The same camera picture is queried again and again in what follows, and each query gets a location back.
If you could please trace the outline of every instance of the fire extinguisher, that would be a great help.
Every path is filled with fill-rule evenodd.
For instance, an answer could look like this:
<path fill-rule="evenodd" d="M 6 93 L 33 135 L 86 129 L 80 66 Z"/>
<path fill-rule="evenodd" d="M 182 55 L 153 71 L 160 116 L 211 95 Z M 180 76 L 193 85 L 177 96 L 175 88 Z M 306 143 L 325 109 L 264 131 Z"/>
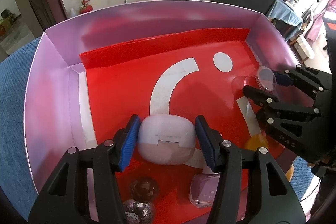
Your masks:
<path fill-rule="evenodd" d="M 90 4 L 87 4 L 90 0 L 83 0 L 82 1 L 82 5 L 83 7 L 79 10 L 79 13 L 80 14 L 84 14 L 84 13 L 87 13 L 87 12 L 90 12 L 93 10 L 93 7 L 92 5 Z"/>

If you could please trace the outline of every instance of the glittery ornament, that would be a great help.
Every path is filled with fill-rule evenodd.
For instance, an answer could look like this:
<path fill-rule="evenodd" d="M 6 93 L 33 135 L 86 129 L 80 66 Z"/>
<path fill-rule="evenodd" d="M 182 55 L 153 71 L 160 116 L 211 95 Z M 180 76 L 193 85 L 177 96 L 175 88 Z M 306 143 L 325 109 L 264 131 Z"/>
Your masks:
<path fill-rule="evenodd" d="M 123 205 L 128 223 L 150 224 L 153 222 L 155 208 L 151 202 L 129 199 Z"/>
<path fill-rule="evenodd" d="M 136 201 L 150 202 L 159 194 L 158 183 L 150 177 L 143 177 L 131 184 L 131 195 Z"/>

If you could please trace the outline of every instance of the white circle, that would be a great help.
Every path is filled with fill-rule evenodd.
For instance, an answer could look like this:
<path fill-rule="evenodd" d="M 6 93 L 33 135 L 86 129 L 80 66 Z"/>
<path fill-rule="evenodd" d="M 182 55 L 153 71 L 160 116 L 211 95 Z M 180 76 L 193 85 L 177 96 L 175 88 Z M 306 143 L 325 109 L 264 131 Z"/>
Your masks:
<path fill-rule="evenodd" d="M 233 68 L 233 63 L 229 55 L 218 52 L 213 57 L 213 63 L 215 64 L 216 68 L 222 72 L 229 72 Z"/>

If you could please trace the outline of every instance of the clear plastic lid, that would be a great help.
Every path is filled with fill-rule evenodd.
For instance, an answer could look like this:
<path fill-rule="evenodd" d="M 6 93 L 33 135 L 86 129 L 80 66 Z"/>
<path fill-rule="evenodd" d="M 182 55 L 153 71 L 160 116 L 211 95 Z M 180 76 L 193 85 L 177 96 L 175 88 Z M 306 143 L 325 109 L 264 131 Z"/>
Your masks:
<path fill-rule="evenodd" d="M 273 91 L 277 86 L 277 80 L 273 71 L 266 66 L 258 68 L 256 79 L 260 89 Z"/>

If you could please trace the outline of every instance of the red surface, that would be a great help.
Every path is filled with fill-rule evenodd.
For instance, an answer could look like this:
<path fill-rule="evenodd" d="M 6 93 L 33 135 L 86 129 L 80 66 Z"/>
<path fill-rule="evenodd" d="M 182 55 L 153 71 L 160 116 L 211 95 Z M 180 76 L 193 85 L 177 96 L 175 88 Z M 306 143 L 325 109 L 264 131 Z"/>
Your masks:
<path fill-rule="evenodd" d="M 224 138 L 243 147 L 250 137 L 236 100 L 243 96 L 244 79 L 259 67 L 245 43 L 249 30 L 205 29 L 139 39 L 93 50 L 80 55 L 86 68 L 90 109 L 97 142 L 112 138 L 125 127 L 132 114 L 141 119 L 149 115 L 153 88 L 159 77 L 175 63 L 193 57 L 199 71 L 184 77 L 170 100 L 170 114 L 194 122 L 204 115 L 209 126 Z M 224 52 L 233 69 L 219 71 L 213 56 Z M 283 150 L 269 140 L 274 157 Z M 130 183 L 141 176 L 154 178 L 160 194 L 154 200 L 154 224 L 180 224 L 210 211 L 189 202 L 190 182 L 201 169 L 187 165 L 164 166 L 146 162 L 135 149 L 129 167 L 118 174 L 122 200 L 130 198 Z M 247 185 L 243 173 L 242 188 Z"/>

